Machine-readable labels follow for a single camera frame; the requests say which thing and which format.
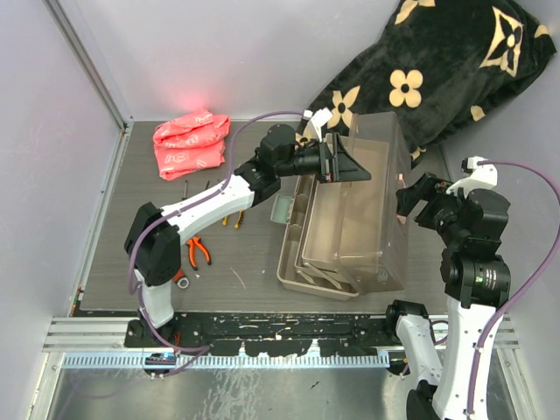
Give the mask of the translucent brown plastic toolbox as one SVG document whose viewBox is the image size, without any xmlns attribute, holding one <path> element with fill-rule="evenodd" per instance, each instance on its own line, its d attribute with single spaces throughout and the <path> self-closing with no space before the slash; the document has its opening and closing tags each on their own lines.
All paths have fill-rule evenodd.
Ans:
<svg viewBox="0 0 560 420">
<path fill-rule="evenodd" d="M 410 156 L 397 117 L 392 112 L 357 115 L 342 142 L 371 179 L 297 180 L 277 279 L 288 290 L 341 301 L 401 291 L 409 225 L 396 213 L 396 191 L 408 184 Z"/>
</svg>

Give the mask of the grey green toolbox latch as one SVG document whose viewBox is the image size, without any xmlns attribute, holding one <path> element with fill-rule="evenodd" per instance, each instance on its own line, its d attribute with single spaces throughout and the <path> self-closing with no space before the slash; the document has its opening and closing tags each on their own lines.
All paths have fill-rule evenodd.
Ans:
<svg viewBox="0 0 560 420">
<path fill-rule="evenodd" d="M 293 197 L 278 194 L 271 208 L 270 220 L 276 224 L 287 224 L 290 221 Z"/>
</svg>

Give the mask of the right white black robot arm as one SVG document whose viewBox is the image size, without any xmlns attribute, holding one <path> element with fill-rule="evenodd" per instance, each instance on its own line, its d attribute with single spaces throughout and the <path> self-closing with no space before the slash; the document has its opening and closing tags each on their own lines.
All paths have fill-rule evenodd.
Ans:
<svg viewBox="0 0 560 420">
<path fill-rule="evenodd" d="M 448 319 L 445 353 L 438 355 L 423 304 L 396 300 L 386 310 L 387 340 L 403 345 L 411 384 L 408 419 L 485 419 L 487 382 L 499 309 L 509 299 L 511 273 L 498 255 L 510 203 L 468 177 L 453 184 L 431 173 L 397 191 L 397 213 L 415 218 L 444 242 L 440 273 Z"/>
</svg>

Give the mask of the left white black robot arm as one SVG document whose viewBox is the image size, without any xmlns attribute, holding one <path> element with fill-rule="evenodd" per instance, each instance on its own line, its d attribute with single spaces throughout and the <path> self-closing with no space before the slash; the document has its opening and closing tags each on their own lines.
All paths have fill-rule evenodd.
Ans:
<svg viewBox="0 0 560 420">
<path fill-rule="evenodd" d="M 172 278 L 181 267 L 185 242 L 224 217 L 255 207 L 279 191 L 283 177 L 312 175 L 320 183 L 369 181 L 371 174 L 343 144 L 321 138 L 299 144 L 286 124 L 272 126 L 255 154 L 218 185 L 189 199 L 136 212 L 124 243 L 133 292 L 147 323 L 144 337 L 164 347 L 175 336 Z"/>
</svg>

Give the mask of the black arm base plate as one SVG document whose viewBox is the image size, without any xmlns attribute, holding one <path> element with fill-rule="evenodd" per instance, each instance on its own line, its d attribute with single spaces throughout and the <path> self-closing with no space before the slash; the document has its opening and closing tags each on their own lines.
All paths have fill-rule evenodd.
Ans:
<svg viewBox="0 0 560 420">
<path fill-rule="evenodd" d="M 351 313 L 177 312 L 158 333 L 174 346 L 214 356 L 376 355 L 401 344 L 383 315 Z"/>
</svg>

